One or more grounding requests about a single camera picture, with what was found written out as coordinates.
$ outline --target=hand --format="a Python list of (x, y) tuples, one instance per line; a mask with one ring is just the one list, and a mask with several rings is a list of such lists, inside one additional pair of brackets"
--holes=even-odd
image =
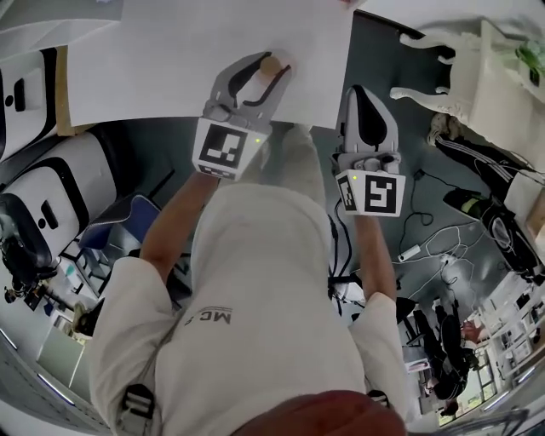
[(484, 329), (483, 325), (476, 327), (474, 321), (466, 321), (462, 326), (462, 336), (465, 340), (478, 344), (480, 332)]

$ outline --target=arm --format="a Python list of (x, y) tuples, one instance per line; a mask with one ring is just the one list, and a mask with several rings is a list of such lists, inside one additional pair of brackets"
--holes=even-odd
[(396, 320), (396, 284), (381, 226), (375, 217), (357, 216), (365, 310), (350, 326), (364, 365), (367, 388), (383, 391), (405, 419), (411, 398)]
[(175, 323), (166, 278), (217, 179), (192, 175), (150, 227), (141, 259), (117, 261), (89, 349), (91, 399), (115, 428), (125, 389), (134, 383)]
[(374, 216), (358, 215), (356, 233), (365, 300), (380, 292), (395, 301), (395, 274), (380, 223)]
[(158, 270), (163, 283), (180, 259), (201, 209), (217, 186), (215, 177), (193, 173), (148, 230), (140, 258)]

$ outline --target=black pants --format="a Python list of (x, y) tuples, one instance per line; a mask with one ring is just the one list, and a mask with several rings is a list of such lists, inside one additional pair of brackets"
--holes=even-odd
[(493, 146), (479, 146), (462, 137), (451, 141), (448, 135), (440, 135), (435, 140), (435, 146), (480, 176), (501, 201), (505, 200), (519, 170), (525, 168), (509, 152), (500, 152)]
[(422, 310), (415, 310), (415, 322), (418, 330), (424, 334), (424, 352), (432, 367), (433, 376), (439, 379), (443, 374), (443, 362), (446, 359), (446, 353), (441, 347), (441, 342), (435, 337), (435, 333), (429, 326), (426, 315)]

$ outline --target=floor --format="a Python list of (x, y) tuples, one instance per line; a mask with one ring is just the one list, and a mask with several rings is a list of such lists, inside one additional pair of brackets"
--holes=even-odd
[[(403, 213), (397, 219), (381, 220), (394, 261), (397, 260), (399, 253), (404, 218), (410, 213), (410, 192), (414, 183), (412, 175), (418, 169), (424, 169), (462, 188), (480, 191), (483, 194), (489, 191), (472, 171), (450, 160), (426, 143), (432, 112), (418, 106), (412, 100), (396, 101), (388, 96), (392, 86), (407, 86), (431, 94), (438, 84), (443, 84), (445, 78), (448, 80), (448, 70), (437, 62), (438, 53), (436, 49), (414, 50), (401, 45), (399, 29), (388, 23), (376, 21), (363, 14), (354, 17), (345, 88), (359, 83), (370, 89), (384, 101), (399, 125), (400, 152), (403, 156), (401, 172), (407, 176)], [(142, 178), (140, 189), (143, 192), (150, 192), (165, 175), (172, 170), (175, 171), (169, 182), (154, 197), (159, 205), (165, 205), (192, 172), (191, 153), (196, 118), (131, 120), (125, 122), (125, 125), (135, 145)], [(276, 152), (279, 141), (287, 128), (286, 124), (274, 124), (275, 133), (271, 139), (272, 158), (266, 167), (271, 181), (275, 169), (278, 168)], [(331, 129), (313, 128), (312, 133), (324, 172), (328, 212), (333, 216), (339, 193), (334, 178), (330, 175), (329, 156), (340, 145), (341, 140)], [(442, 227), (470, 222), (468, 218), (442, 202), (443, 196), (451, 189), (429, 177), (417, 182), (414, 208), (433, 214), (433, 223), (425, 227), (418, 217), (411, 218), (407, 224), (402, 251), (421, 243)], [(346, 222), (353, 241), (352, 220), (346, 218), (344, 214), (341, 214), (341, 218)], [(461, 228), (462, 243), (470, 245), (482, 232), (483, 228), (479, 223)], [(339, 262), (342, 264), (347, 256), (347, 246), (342, 236), (340, 240)], [(451, 229), (436, 237), (429, 249), (437, 253), (449, 249), (457, 242), (457, 230)], [(352, 268), (358, 268), (358, 253), (355, 251), (351, 260)], [(479, 299), (494, 289), (505, 273), (502, 270), (502, 258), (493, 241), (487, 237), (482, 237), (478, 244), (469, 249), (465, 257), (474, 264), (473, 274), (470, 263), (459, 261), (452, 267), (447, 267), (443, 275), (444, 280), (449, 282), (457, 278), (451, 288), (461, 303), (462, 316), (467, 316)], [(439, 266), (437, 258), (396, 265), (396, 274), (401, 284), (399, 295), (414, 294), (439, 270)], [(445, 304), (452, 298), (452, 293), (447, 290), (439, 275), (420, 290), (415, 299), (424, 308), (430, 308), (432, 300), (438, 296), (443, 298)]]

